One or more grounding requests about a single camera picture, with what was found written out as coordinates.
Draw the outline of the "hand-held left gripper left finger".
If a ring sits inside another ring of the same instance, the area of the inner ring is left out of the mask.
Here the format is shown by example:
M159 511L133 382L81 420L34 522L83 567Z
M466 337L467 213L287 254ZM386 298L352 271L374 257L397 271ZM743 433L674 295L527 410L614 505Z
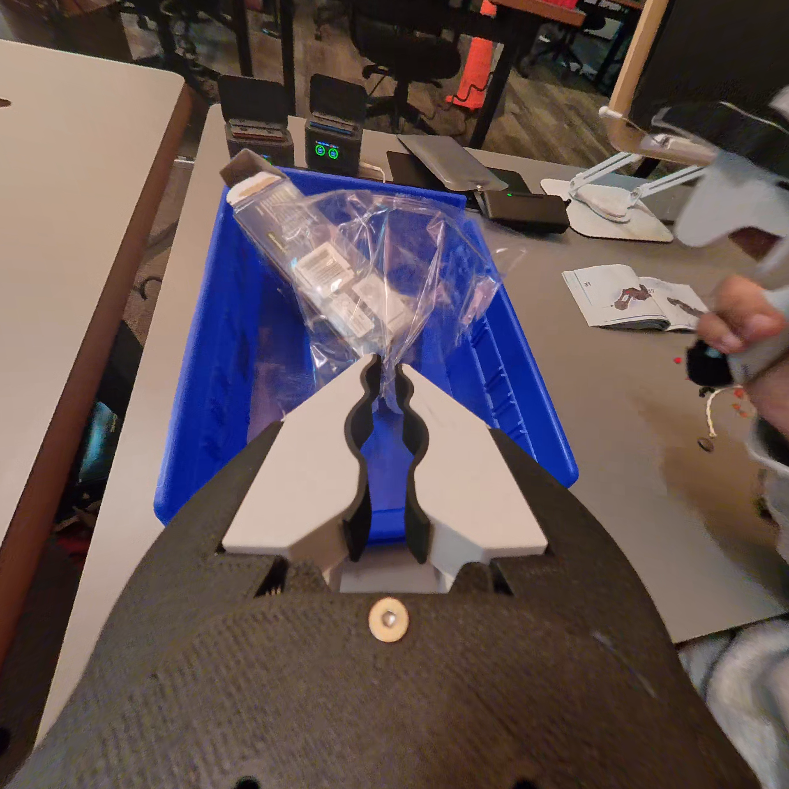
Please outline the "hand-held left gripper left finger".
M371 528L361 449L378 396L379 355L369 353L273 423L222 548L291 563L358 561Z

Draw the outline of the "grey flat pouch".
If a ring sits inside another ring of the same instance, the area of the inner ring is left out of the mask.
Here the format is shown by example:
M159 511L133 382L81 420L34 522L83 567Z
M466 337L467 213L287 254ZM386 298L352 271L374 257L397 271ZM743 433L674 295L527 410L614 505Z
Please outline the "grey flat pouch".
M494 192L508 188L450 136L399 134L399 142L453 192Z

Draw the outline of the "wooden desk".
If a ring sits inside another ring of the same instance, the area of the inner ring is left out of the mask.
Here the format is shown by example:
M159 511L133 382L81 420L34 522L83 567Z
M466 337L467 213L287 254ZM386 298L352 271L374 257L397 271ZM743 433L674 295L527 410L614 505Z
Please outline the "wooden desk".
M501 42L498 61L491 72L478 125L471 139L472 146L478 148L488 133L513 69L527 76L539 60L549 57L569 69L576 67L578 76L585 77L598 92L609 95L646 5L636 1L499 1L493 4L496 6L494 21L503 25L505 39ZM587 64L574 50L576 40L596 39L599 30L609 24L617 28L610 39L603 40L607 47L600 63Z

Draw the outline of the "black power bank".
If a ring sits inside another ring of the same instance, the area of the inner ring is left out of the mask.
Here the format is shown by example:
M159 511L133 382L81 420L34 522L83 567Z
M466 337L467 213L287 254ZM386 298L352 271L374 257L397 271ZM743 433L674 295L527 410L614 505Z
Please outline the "black power bank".
M474 193L481 214L512 231L562 234L570 227L567 204L559 196L501 191Z

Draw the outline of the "blue plastic bin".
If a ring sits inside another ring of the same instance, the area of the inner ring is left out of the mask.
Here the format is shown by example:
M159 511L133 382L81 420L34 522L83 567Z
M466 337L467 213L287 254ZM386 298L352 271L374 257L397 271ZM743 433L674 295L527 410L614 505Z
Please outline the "blue plastic bin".
M178 510L271 421L314 390L309 336L293 291L264 262L221 192L201 291L185 346L154 511ZM560 484L577 463L508 293L459 341L434 311L408 363Z

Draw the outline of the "black office chair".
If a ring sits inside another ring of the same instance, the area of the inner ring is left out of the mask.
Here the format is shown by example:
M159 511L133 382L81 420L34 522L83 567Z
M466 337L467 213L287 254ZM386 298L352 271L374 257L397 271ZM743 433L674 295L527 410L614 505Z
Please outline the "black office chair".
M385 4L350 3L350 39L360 56L369 61L362 70L363 78L380 75L394 82L390 96L374 97L370 92L366 117L387 117L394 133L400 133L401 123L408 122L418 132L436 136L429 121L409 103L409 87L416 83L439 88L442 81L457 76L461 67L458 38L445 38L441 24L420 31L413 25L385 21L377 10Z

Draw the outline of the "grey side table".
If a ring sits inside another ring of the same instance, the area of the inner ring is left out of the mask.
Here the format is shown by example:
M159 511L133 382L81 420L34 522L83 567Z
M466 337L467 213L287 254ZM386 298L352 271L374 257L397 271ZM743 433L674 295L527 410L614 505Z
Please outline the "grey side table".
M169 71L2 41L1 661L191 101Z

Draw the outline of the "white laptop stand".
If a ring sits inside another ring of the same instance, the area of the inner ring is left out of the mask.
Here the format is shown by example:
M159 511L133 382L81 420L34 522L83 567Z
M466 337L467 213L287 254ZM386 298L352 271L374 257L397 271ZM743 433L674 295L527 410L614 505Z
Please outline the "white laptop stand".
M630 146L634 150L623 149L570 180L544 178L540 181L542 191L563 200L570 227L586 238L670 243L672 232L644 200L694 180L713 162L715 149L676 133L646 132L608 106L599 110L599 116L608 123L609 131L633 132L634 143ZM681 164L683 168L632 189L601 183L603 178L644 159Z

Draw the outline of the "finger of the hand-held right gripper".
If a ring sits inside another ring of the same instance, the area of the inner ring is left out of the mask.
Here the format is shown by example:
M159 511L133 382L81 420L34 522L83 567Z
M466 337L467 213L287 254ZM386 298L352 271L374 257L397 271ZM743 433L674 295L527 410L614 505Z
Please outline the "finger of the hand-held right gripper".
M788 286L788 236L775 242L759 262L755 281L767 291L777 291Z
M720 151L676 219L676 239L700 248L747 228L787 235L787 176Z

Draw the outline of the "instruction booklet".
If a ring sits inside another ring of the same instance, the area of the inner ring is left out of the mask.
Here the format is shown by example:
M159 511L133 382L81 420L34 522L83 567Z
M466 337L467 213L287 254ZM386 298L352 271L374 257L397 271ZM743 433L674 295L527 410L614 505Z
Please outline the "instruction booklet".
M694 333L708 311L688 285L643 277L624 264L562 273L591 328Z

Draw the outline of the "black charging case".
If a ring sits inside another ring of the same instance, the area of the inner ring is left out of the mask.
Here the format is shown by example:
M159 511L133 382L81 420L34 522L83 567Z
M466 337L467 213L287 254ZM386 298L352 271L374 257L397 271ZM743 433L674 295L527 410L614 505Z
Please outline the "black charging case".
M366 108L363 86L324 74L311 76L305 123L305 162L310 170L358 175Z
M219 99L231 158L248 149L275 166L295 166L285 88L278 82L221 75Z

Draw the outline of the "orange traffic cone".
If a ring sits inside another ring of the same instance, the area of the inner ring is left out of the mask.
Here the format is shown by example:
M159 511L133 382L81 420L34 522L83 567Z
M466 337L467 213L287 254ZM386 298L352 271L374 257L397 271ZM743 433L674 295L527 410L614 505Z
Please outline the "orange traffic cone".
M495 49L496 44L488 39L472 38L459 86L454 94L445 99L448 106L457 106L469 112L482 108L491 79Z

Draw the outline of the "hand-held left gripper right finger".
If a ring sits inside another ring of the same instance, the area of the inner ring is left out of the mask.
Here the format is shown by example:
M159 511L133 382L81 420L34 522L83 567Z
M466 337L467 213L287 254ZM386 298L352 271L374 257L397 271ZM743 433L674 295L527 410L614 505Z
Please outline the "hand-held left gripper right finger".
M397 365L406 479L406 545L419 564L456 577L469 563L542 556L547 537L491 429L408 364Z

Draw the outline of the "person's right hand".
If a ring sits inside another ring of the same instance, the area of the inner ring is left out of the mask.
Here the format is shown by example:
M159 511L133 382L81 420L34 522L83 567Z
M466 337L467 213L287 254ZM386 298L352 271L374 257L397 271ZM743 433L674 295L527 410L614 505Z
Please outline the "person's right hand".
M699 320L699 340L718 352L733 354L779 335L787 327L787 319L768 301L766 293L747 278L726 278L715 291L714 309Z

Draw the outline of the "clear plastic bag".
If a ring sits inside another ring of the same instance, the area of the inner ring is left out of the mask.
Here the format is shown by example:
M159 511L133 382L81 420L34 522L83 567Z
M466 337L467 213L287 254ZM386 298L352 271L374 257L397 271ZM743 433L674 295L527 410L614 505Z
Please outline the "clear plastic bag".
M398 412L396 365L416 367L429 332L436 334L429 347L444 360L491 306L506 275L525 262L526 243L503 230L489 249L481 236L484 223L464 211L417 196L371 193L385 206L381 218L372 220L384 278L413 312L402 338L383 356L376 353L382 363L380 398ZM305 326L316 388L363 357L353 354L330 330Z

